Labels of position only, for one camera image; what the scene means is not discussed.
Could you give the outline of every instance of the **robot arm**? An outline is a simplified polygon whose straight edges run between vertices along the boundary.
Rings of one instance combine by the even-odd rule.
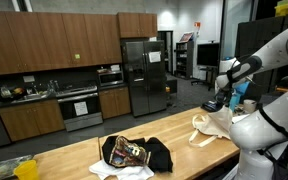
[[[287,64],[288,29],[237,66],[220,73],[216,83],[220,91],[229,94],[232,87],[243,82],[243,78]],[[280,156],[288,141],[288,135],[279,132],[283,128],[288,134],[288,92],[261,111],[257,110],[231,126],[231,140],[241,149],[235,179],[270,179],[273,173],[272,162],[259,155],[256,150],[284,142],[272,150],[278,152],[272,153],[275,158]]]

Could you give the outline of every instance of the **yellow cup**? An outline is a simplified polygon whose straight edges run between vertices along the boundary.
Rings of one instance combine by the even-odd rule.
[[[14,174],[19,180],[39,180],[36,161],[29,160],[14,169]]]

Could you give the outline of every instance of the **gray floor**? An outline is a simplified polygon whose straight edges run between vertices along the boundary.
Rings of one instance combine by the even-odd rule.
[[[205,85],[191,86],[191,80],[168,75],[168,79],[177,79],[178,92],[171,94],[166,110],[134,118],[131,114],[104,120],[103,124],[66,132],[54,132],[0,147],[0,161],[28,154],[38,154],[65,145],[83,141],[92,137],[102,137],[134,126],[145,124],[172,114],[200,106],[213,100],[214,89],[208,91]]]

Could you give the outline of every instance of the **kitchen sink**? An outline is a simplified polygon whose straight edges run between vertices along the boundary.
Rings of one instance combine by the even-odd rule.
[[[21,102],[27,102],[27,101],[34,101],[38,99],[44,99],[47,98],[50,95],[50,93],[45,93],[43,95],[41,94],[28,94],[23,96],[21,99],[14,100],[12,103],[21,103]]]

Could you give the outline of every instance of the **refrigerator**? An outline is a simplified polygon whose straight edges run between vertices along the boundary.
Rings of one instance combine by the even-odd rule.
[[[164,41],[123,42],[122,55],[133,116],[166,109]]]

